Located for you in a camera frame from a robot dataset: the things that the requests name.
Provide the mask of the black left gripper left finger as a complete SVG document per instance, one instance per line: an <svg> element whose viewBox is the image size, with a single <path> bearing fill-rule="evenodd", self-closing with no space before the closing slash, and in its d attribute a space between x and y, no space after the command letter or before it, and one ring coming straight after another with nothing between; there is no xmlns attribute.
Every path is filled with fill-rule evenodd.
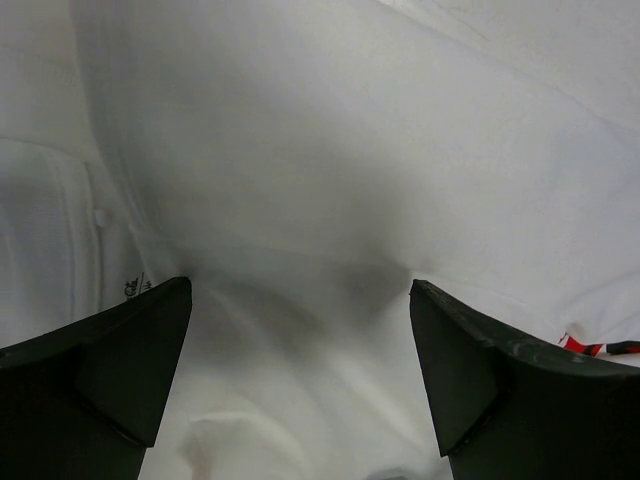
<svg viewBox="0 0 640 480"><path fill-rule="evenodd" d="M137 478L158 436L191 311L191 282L175 277L2 349L2 478Z"/></svg>

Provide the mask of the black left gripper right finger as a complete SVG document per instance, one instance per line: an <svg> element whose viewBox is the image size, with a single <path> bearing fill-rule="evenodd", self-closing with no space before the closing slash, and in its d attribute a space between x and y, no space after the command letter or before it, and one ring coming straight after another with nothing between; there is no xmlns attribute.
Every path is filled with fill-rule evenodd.
<svg viewBox="0 0 640 480"><path fill-rule="evenodd" d="M410 317L456 479L635 479L639 371L564 350L417 280Z"/></svg>

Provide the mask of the white Coca-Cola t-shirt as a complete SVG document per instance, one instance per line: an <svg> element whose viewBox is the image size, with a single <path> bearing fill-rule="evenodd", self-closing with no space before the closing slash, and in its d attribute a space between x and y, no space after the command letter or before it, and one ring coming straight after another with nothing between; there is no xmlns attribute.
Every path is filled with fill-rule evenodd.
<svg viewBox="0 0 640 480"><path fill-rule="evenodd" d="M425 279L639 336L635 1L5 1L1 341L171 277L144 479L446 479Z"/></svg>

